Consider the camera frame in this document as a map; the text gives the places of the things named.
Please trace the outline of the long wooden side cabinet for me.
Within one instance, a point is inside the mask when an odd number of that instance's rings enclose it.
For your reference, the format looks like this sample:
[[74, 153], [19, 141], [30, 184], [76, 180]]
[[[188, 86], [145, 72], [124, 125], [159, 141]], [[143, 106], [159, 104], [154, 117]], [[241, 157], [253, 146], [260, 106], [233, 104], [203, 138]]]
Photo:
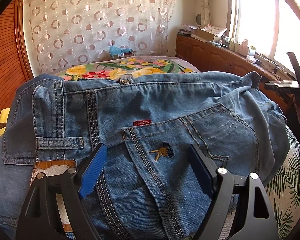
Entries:
[[282, 94], [264, 88], [264, 84], [270, 81], [279, 81], [279, 77], [268, 70], [253, 64], [228, 49], [219, 48], [212, 44], [177, 35], [175, 54], [201, 72], [220, 71], [244, 76], [249, 72], [257, 72], [261, 76], [260, 90], [271, 100], [275, 101], [286, 114], [292, 107], [293, 100], [287, 94]]

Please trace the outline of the cardboard box on cabinet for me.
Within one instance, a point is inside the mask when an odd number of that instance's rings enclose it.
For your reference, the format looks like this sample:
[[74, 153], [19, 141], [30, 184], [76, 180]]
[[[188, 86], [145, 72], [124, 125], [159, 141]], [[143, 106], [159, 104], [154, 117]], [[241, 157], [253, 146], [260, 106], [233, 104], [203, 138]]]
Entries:
[[195, 35], [207, 42], [219, 42], [224, 32], [225, 32], [224, 29], [211, 27], [211, 28], [197, 29]]

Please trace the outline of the wooden slatted wardrobe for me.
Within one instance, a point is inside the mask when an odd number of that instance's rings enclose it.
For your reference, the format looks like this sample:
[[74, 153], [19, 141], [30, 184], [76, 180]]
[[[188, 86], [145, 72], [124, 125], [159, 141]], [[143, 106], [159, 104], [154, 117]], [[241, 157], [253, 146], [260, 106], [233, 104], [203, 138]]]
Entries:
[[13, 0], [0, 15], [0, 110], [10, 107], [17, 89], [33, 78], [23, 29], [24, 0]]

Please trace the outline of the blue item at headboard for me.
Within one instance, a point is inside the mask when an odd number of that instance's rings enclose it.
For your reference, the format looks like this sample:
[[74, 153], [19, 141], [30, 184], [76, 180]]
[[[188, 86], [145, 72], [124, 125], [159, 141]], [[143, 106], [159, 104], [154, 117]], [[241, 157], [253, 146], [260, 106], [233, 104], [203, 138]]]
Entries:
[[109, 48], [109, 53], [113, 60], [134, 55], [134, 51], [131, 48], [126, 48], [125, 46], [122, 48], [111, 46]]

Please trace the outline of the circle pattern sheer curtain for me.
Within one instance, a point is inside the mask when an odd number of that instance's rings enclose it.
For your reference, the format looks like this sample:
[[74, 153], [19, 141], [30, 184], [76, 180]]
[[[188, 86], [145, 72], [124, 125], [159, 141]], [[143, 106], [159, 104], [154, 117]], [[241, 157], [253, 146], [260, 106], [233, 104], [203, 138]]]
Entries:
[[167, 51], [175, 0], [24, 0], [24, 35], [35, 75], [103, 61], [111, 47]]

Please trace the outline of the window with wooden frame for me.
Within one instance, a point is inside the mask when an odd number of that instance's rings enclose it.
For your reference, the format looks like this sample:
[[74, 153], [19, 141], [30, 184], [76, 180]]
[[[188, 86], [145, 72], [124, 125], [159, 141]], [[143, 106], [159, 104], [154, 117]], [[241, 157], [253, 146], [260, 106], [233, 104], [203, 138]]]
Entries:
[[229, 36], [247, 41], [279, 73], [294, 70], [288, 52], [300, 64], [300, 19], [285, 0], [231, 0]]

